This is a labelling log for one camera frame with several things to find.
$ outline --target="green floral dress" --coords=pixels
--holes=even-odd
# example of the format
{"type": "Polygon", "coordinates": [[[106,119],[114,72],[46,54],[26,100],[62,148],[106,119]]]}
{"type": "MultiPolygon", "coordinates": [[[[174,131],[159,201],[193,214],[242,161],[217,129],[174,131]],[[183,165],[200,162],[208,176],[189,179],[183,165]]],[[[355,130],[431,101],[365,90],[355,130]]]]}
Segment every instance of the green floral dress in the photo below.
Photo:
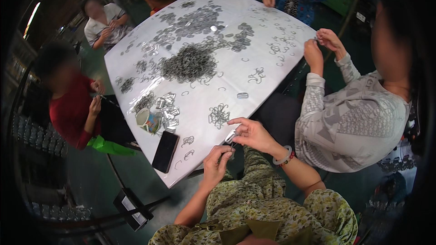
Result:
{"type": "MultiPolygon", "coordinates": [[[[206,211],[208,222],[218,221],[222,230],[246,225],[245,220],[280,221],[275,241],[283,243],[301,229],[311,227],[312,242],[352,244],[357,220],[342,196],[333,190],[315,190],[301,206],[284,198],[285,181],[257,150],[244,148],[244,177],[233,180],[229,172],[210,193],[206,211]]],[[[221,244],[219,231],[212,227],[195,229],[171,224],[161,227],[149,245],[221,244]]]]}

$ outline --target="green floor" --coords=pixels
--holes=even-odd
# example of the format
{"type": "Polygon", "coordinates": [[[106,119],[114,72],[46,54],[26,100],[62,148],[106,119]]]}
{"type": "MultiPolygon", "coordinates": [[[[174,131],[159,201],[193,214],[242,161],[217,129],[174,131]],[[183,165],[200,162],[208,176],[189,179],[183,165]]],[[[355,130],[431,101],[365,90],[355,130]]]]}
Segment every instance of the green floor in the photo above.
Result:
{"type": "MultiPolygon", "coordinates": [[[[131,15],[132,22],[138,24],[148,17],[150,9],[144,2],[141,2],[128,6],[128,12],[131,15]]],[[[312,26],[314,29],[324,27],[339,32],[341,22],[342,17],[340,15],[323,4],[319,4],[316,8],[316,19],[312,26]]],[[[345,32],[342,41],[348,52],[350,52],[357,69],[362,74],[374,70],[369,41],[365,43],[354,41],[348,31],[345,32]]],[[[92,78],[102,79],[108,89],[108,94],[112,94],[113,90],[107,77],[103,54],[102,50],[93,51],[84,40],[81,49],[83,57],[82,72],[92,78]]],[[[307,72],[306,67],[298,74],[298,79],[304,78],[307,72]]],[[[325,64],[324,77],[327,84],[335,91],[344,86],[342,75],[335,66],[333,57],[330,57],[325,64]]],[[[298,83],[292,83],[286,93],[295,95],[298,92],[297,85],[298,83]]],[[[167,195],[171,196],[169,201],[161,204],[153,211],[155,217],[138,232],[134,232],[128,225],[106,231],[113,244],[133,245],[148,242],[159,227],[174,221],[176,215],[191,198],[197,189],[198,182],[202,179],[200,175],[182,180],[172,189],[167,189],[142,153],[138,153],[135,157],[113,156],[112,159],[125,185],[131,188],[144,204],[167,195]]],[[[243,169],[241,149],[238,150],[236,159],[229,162],[228,168],[235,177],[243,169]]],[[[278,172],[287,180],[286,197],[302,203],[303,195],[289,181],[282,170],[278,170],[278,172]]],[[[322,178],[327,174],[322,170],[319,170],[319,173],[322,178]]],[[[330,174],[325,183],[327,188],[334,189],[344,196],[351,207],[358,212],[364,209],[365,202],[373,194],[375,186],[384,175],[379,167],[374,165],[357,173],[330,174]]],[[[116,213],[112,201],[121,186],[110,167],[106,155],[97,153],[92,149],[85,149],[84,151],[71,150],[68,156],[68,177],[77,203],[92,207],[95,217],[116,213]]]]}

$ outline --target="beaded bracelet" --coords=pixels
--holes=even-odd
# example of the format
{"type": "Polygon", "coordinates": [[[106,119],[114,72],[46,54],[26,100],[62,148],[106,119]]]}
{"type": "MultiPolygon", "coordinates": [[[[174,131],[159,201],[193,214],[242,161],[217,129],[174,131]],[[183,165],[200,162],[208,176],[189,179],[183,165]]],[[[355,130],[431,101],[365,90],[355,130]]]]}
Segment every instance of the beaded bracelet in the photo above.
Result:
{"type": "Polygon", "coordinates": [[[295,152],[292,150],[291,146],[284,146],[284,148],[288,149],[288,154],[286,155],[285,158],[283,158],[280,161],[277,161],[275,158],[272,159],[272,163],[275,164],[277,168],[286,165],[295,156],[295,152]]]}

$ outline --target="paper cup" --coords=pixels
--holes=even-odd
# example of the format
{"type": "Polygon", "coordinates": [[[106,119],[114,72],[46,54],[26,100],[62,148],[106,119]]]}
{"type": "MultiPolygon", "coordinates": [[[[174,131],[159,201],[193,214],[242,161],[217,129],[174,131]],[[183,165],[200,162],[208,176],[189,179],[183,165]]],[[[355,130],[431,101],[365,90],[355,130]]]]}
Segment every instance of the paper cup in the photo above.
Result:
{"type": "Polygon", "coordinates": [[[149,133],[156,133],[159,130],[158,118],[147,108],[143,108],[138,112],[136,124],[149,133]]]}

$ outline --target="hand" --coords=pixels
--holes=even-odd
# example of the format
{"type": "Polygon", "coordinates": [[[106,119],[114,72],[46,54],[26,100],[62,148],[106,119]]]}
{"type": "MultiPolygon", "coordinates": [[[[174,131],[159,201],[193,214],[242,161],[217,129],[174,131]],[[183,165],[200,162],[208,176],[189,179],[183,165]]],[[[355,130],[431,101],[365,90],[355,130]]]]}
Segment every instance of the hand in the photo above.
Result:
{"type": "Polygon", "coordinates": [[[304,43],[304,58],[310,66],[310,72],[322,77],[324,70],[323,53],[319,49],[315,39],[310,39],[304,43]]]}
{"type": "Polygon", "coordinates": [[[235,151],[231,146],[215,146],[209,155],[203,160],[204,175],[200,186],[207,190],[212,190],[224,177],[227,161],[235,151]]]}
{"type": "Polygon", "coordinates": [[[268,8],[274,8],[275,6],[275,0],[262,0],[262,2],[265,5],[265,7],[268,8]]]}
{"type": "Polygon", "coordinates": [[[103,40],[106,40],[111,35],[111,33],[112,33],[111,27],[105,28],[104,30],[102,30],[101,38],[103,38],[103,40]]]}
{"type": "Polygon", "coordinates": [[[233,142],[250,146],[270,155],[273,154],[273,150],[276,150],[277,147],[281,147],[260,122],[245,117],[234,118],[227,122],[228,125],[237,123],[241,123],[236,128],[239,135],[233,138],[233,142]]]}
{"type": "Polygon", "coordinates": [[[93,117],[96,117],[102,109],[102,98],[100,95],[96,95],[89,106],[89,114],[93,117]]]}
{"type": "Polygon", "coordinates": [[[111,29],[114,29],[114,28],[116,28],[116,27],[118,27],[118,26],[121,26],[122,24],[121,24],[121,22],[119,21],[119,19],[113,19],[110,23],[109,23],[109,27],[111,28],[111,29]]]}
{"type": "Polygon", "coordinates": [[[95,82],[91,83],[91,89],[94,90],[96,93],[99,93],[101,95],[104,95],[105,90],[106,90],[105,85],[99,79],[97,79],[95,82]]]}
{"type": "Polygon", "coordinates": [[[333,52],[344,49],[345,47],[339,40],[339,37],[330,29],[319,29],[317,31],[317,38],[320,45],[327,47],[333,52]]]}

